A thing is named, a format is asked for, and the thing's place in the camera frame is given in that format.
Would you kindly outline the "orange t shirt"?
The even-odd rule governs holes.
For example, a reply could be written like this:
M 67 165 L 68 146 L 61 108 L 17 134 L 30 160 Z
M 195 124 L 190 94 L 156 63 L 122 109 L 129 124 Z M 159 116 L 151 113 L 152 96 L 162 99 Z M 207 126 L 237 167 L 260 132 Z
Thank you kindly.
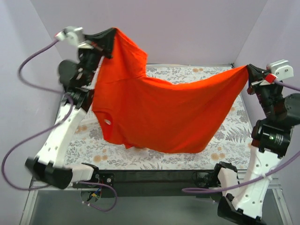
M 147 53 L 121 30 L 114 28 L 112 41 L 92 104 L 104 139 L 170 154 L 203 151 L 247 83 L 246 66 L 172 84 L 147 76 Z

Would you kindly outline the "white plastic laundry basket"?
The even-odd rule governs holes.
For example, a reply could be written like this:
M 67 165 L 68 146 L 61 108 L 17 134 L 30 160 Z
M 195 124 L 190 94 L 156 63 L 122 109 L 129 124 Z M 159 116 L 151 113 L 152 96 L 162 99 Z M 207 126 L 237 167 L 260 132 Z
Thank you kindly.
M 90 123 L 95 123 L 98 122 L 94 112 L 89 109 L 89 111 L 87 112 L 87 114 L 85 115 L 85 117 L 83 118 L 83 120 L 80 122 L 80 125 L 86 125 L 86 124 L 90 124 Z

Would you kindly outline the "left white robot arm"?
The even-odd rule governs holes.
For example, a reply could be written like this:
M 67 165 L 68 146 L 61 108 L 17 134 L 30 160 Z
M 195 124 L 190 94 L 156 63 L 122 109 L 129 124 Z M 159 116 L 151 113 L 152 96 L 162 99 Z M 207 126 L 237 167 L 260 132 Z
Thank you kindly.
M 84 34 L 82 27 L 69 26 L 55 38 L 66 40 L 77 48 L 78 62 L 63 60 L 58 65 L 59 82 L 65 96 L 56 116 L 54 129 L 41 150 L 34 158 L 27 158 L 25 167 L 41 182 L 59 189 L 69 184 L 84 181 L 88 187 L 96 187 L 100 176 L 95 166 L 79 164 L 64 167 L 64 157 L 77 127 L 86 116 L 93 101 L 91 85 L 102 58 L 111 59 L 116 28 L 109 28 L 98 34 Z

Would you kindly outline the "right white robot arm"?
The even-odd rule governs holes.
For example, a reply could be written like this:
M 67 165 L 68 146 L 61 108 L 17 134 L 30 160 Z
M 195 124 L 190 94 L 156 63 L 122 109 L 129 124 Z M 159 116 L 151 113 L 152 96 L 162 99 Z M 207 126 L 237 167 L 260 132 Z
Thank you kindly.
M 219 162 L 213 183 L 223 189 L 219 217 L 239 225 L 263 225 L 262 208 L 271 176 L 286 155 L 292 130 L 300 123 L 300 94 L 283 97 L 284 79 L 293 77 L 293 68 L 280 60 L 260 69 L 247 66 L 249 95 L 255 94 L 266 116 L 258 120 L 251 134 L 250 160 L 243 181 L 231 163 Z

